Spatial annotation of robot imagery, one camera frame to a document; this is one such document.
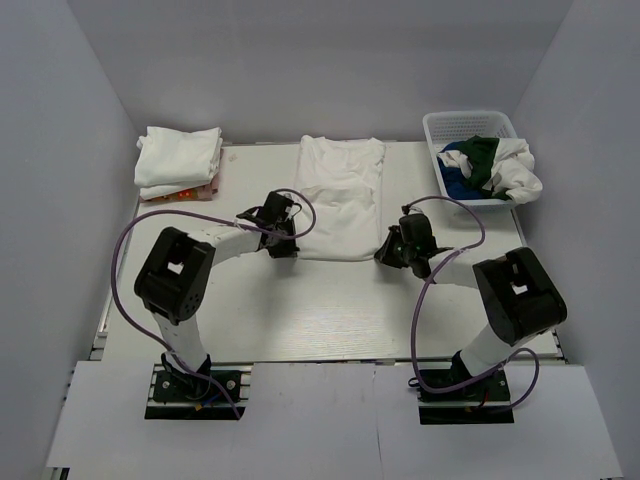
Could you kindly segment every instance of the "white laundry basket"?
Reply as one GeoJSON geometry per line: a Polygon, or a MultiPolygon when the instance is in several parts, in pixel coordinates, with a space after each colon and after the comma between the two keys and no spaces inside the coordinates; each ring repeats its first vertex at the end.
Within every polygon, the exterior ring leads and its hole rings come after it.
{"type": "MultiPolygon", "coordinates": [[[[447,188],[442,180],[438,166],[438,152],[451,142],[467,140],[474,135],[481,137],[518,138],[509,117],[502,112],[473,110],[468,112],[440,112],[429,113],[422,119],[424,133],[429,144],[429,153],[433,168],[436,171],[440,194],[448,197],[447,188]]],[[[510,210],[517,204],[513,200],[497,199],[460,200],[476,212],[497,212],[510,210]]],[[[462,209],[452,205],[450,211],[458,213],[462,209]]]]}

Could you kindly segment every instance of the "green cloth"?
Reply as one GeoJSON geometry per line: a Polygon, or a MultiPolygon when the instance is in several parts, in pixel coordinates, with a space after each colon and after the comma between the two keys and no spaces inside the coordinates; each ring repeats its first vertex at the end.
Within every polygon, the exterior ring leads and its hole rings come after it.
{"type": "Polygon", "coordinates": [[[473,170],[466,186],[482,191],[482,187],[491,179],[491,167],[496,156],[499,138],[482,138],[477,135],[456,145],[456,150],[464,153],[473,170]]]}

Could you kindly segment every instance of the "wall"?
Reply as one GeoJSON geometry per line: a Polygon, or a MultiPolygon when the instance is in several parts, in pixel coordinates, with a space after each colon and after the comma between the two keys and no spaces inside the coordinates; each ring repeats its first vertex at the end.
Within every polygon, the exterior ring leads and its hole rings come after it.
{"type": "Polygon", "coordinates": [[[631,479],[640,479],[638,18],[638,2],[576,0],[513,117],[545,186],[522,209],[525,234],[568,303],[562,345],[586,366],[631,479]]]}
{"type": "Polygon", "coordinates": [[[136,128],[424,139],[512,113],[571,0],[70,0],[136,128]]]}
{"type": "Polygon", "coordinates": [[[0,465],[40,478],[133,214],[133,126],[61,0],[0,2],[0,465]]]}

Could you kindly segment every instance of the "pile of clothes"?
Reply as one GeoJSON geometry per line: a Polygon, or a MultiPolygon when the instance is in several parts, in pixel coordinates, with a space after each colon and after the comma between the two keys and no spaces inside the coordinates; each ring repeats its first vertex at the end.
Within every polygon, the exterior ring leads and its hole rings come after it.
{"type": "Polygon", "coordinates": [[[456,200],[533,202],[542,192],[534,165],[529,144],[519,138],[474,136],[450,143],[438,153],[447,193],[456,200]]]}
{"type": "Polygon", "coordinates": [[[142,200],[211,200],[220,181],[222,131],[147,127],[137,143],[135,184],[142,200]]]}

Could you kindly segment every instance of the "purple cable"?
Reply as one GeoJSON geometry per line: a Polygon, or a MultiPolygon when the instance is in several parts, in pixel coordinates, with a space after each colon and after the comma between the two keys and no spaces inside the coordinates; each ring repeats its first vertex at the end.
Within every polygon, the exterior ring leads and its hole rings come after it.
{"type": "Polygon", "coordinates": [[[111,292],[113,295],[113,302],[115,303],[116,308],[120,312],[120,315],[122,315],[122,317],[127,321],[127,323],[129,323],[129,325],[131,325],[133,328],[135,328],[140,333],[146,335],[149,338],[152,338],[153,340],[158,342],[160,345],[162,345],[167,350],[167,352],[169,352],[169,354],[173,357],[173,359],[178,364],[178,366],[182,368],[182,370],[184,370],[190,375],[193,375],[196,378],[199,378],[201,380],[206,380],[207,382],[211,383],[214,387],[216,387],[218,390],[220,390],[220,392],[222,392],[222,394],[226,398],[227,402],[229,402],[229,405],[231,405],[231,408],[233,409],[233,413],[236,415],[238,420],[240,420],[240,412],[238,411],[235,403],[233,402],[233,399],[231,398],[229,393],[224,389],[224,387],[220,384],[220,382],[218,382],[214,378],[211,378],[207,375],[202,375],[200,373],[194,372],[189,367],[187,367],[182,362],[182,360],[180,360],[180,358],[178,358],[178,356],[173,352],[173,348],[171,347],[171,345],[169,345],[159,336],[155,335],[154,333],[150,332],[146,328],[136,323],[136,321],[126,311],[126,309],[124,308],[124,305],[122,304],[122,301],[120,300],[120,295],[118,293],[118,275],[117,275],[118,274],[118,256],[120,254],[120,249],[122,248],[122,244],[124,243],[125,239],[127,238],[127,235],[129,234],[129,232],[131,232],[133,227],[135,227],[142,220],[145,220],[149,217],[155,217],[156,215],[182,215],[185,217],[193,217],[193,218],[198,218],[200,220],[207,220],[210,222],[220,223],[222,225],[227,225],[229,227],[237,226],[239,228],[242,228],[243,230],[264,233],[265,235],[270,235],[272,237],[280,238],[282,240],[295,240],[296,238],[305,236],[311,230],[313,230],[313,227],[315,227],[316,225],[317,216],[316,216],[316,211],[313,208],[313,205],[311,205],[311,202],[304,195],[302,195],[299,192],[296,192],[291,188],[279,188],[278,190],[274,190],[274,191],[276,193],[278,192],[293,193],[296,196],[300,197],[309,206],[309,209],[311,210],[311,225],[309,226],[309,228],[307,228],[304,232],[296,233],[295,235],[283,235],[278,232],[271,232],[269,230],[264,230],[262,228],[256,227],[255,225],[236,223],[236,222],[224,220],[221,218],[211,217],[209,215],[202,215],[200,213],[186,212],[183,210],[156,210],[155,212],[144,213],[139,217],[136,217],[133,220],[131,220],[131,222],[129,222],[129,224],[124,228],[124,230],[118,237],[118,240],[116,241],[116,245],[113,249],[113,257],[111,258],[111,292]]]}
{"type": "Polygon", "coordinates": [[[485,227],[484,227],[482,221],[480,220],[480,218],[478,217],[478,215],[473,210],[471,210],[469,207],[467,207],[464,203],[459,202],[458,200],[454,200],[453,198],[442,197],[440,195],[431,195],[431,196],[428,196],[428,197],[419,198],[418,200],[414,200],[413,202],[411,202],[410,204],[407,205],[407,208],[412,207],[416,203],[427,201],[427,200],[445,200],[447,202],[455,203],[456,205],[464,208],[467,212],[469,212],[471,214],[473,219],[478,223],[478,226],[480,227],[480,240],[478,240],[477,242],[472,243],[470,245],[467,245],[466,247],[463,247],[462,249],[454,250],[453,252],[451,252],[449,255],[447,255],[445,257],[444,260],[442,260],[442,262],[440,262],[433,269],[431,274],[424,281],[424,286],[422,287],[422,290],[420,291],[420,295],[418,296],[418,301],[416,303],[416,308],[413,311],[413,321],[411,322],[411,364],[413,365],[413,371],[414,371],[414,373],[416,375],[416,380],[418,380],[418,383],[420,384],[420,386],[425,391],[427,391],[429,393],[432,393],[432,394],[454,392],[456,390],[460,390],[462,388],[468,387],[469,385],[473,385],[474,383],[477,383],[480,380],[489,377],[490,375],[493,375],[495,372],[497,372],[498,370],[503,368],[508,362],[513,360],[519,353],[526,352],[526,353],[530,354],[533,357],[533,361],[535,363],[535,372],[534,372],[534,375],[533,375],[533,380],[531,381],[531,385],[529,386],[527,391],[517,401],[513,402],[507,409],[514,408],[514,407],[520,405],[522,402],[525,401],[525,399],[531,394],[531,392],[533,391],[533,388],[535,387],[536,383],[538,382],[538,376],[540,374],[540,361],[538,360],[538,356],[535,354],[535,352],[533,350],[529,349],[529,348],[526,348],[526,347],[519,348],[514,353],[512,353],[506,360],[500,362],[499,364],[495,365],[494,367],[490,368],[489,370],[487,370],[487,371],[485,371],[485,372],[481,373],[480,375],[477,375],[477,376],[475,376],[473,378],[470,378],[468,380],[460,382],[460,383],[458,383],[456,385],[451,385],[449,387],[442,387],[442,388],[430,387],[429,385],[426,384],[426,382],[422,379],[422,376],[420,375],[420,367],[418,366],[418,358],[417,358],[417,351],[416,351],[416,337],[417,337],[417,332],[418,332],[418,320],[420,318],[420,309],[422,308],[422,303],[424,302],[424,297],[427,294],[427,290],[429,289],[429,286],[432,283],[435,283],[435,277],[438,274],[438,272],[440,272],[440,270],[442,270],[450,261],[454,260],[456,257],[461,255],[466,250],[470,250],[472,248],[476,248],[476,247],[479,247],[480,245],[482,245],[484,243],[484,241],[485,241],[486,236],[487,236],[485,227]]]}

